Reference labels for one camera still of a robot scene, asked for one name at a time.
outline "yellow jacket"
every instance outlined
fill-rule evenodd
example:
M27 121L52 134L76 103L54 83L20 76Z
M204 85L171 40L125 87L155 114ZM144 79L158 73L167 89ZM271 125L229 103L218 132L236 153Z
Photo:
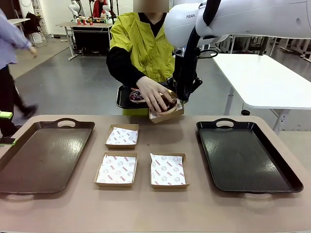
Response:
M149 78L165 82L173 75L174 47L166 39L163 26L154 37L150 25L141 22L138 13L126 13L117 17L111 34L110 48L130 52L132 64Z

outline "brown tray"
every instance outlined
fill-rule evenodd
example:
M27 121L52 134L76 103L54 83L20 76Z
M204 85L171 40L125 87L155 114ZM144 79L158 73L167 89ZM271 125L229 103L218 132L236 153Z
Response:
M74 126L60 126L61 121ZM34 123L0 159L0 193L63 190L95 126L71 118Z

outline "person in yellow jacket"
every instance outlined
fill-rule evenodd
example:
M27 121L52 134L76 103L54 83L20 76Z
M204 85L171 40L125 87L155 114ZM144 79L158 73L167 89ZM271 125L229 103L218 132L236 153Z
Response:
M107 56L110 74L126 86L139 88L149 108L161 112L167 107L160 96L172 101L167 88L158 84L173 75L173 46L164 34L166 13L126 13L112 26ZM146 111L124 111L140 115Z

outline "human hand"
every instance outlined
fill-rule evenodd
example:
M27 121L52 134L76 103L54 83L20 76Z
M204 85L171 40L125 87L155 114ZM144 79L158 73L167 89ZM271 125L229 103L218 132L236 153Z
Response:
M163 108L163 110L167 110L167 106L164 103L160 93L164 95L164 97L169 101L172 102L172 97L170 95L169 89L165 88L161 84L157 83L156 81L148 78L147 76L141 77L137 83L137 87L140 89L140 93L142 97L146 100L148 107L154 111L156 110L158 113L161 113L161 109L159 104Z
M37 49L35 47L30 46L28 48L29 52L34 56L34 58L36 58L38 56L37 54Z

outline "tabletop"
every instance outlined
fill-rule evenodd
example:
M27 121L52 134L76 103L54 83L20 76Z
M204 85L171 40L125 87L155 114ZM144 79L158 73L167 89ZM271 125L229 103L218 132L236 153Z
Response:
M78 25L78 23L60 23L57 27L77 27L77 28L110 28L112 23L94 23L92 26L88 23L87 25Z
M68 186L54 195L0 195L0 227L19 232L295 232L311 229L311 179L270 127L255 116L231 117L258 124L304 184L295 194L244 195L215 188L196 137L196 122L221 116L181 116L162 124L127 116L35 116L33 123L71 117L95 127ZM104 188L94 183L110 124L139 124L138 165L132 188ZM0 149L0 157L9 146ZM154 190L150 152L185 153L189 187Z
M252 108L311 109L311 83L273 58L218 54L218 68Z
M12 24L18 24L18 23L22 23L28 20L30 19L29 18L12 18L12 19L9 19L8 21Z

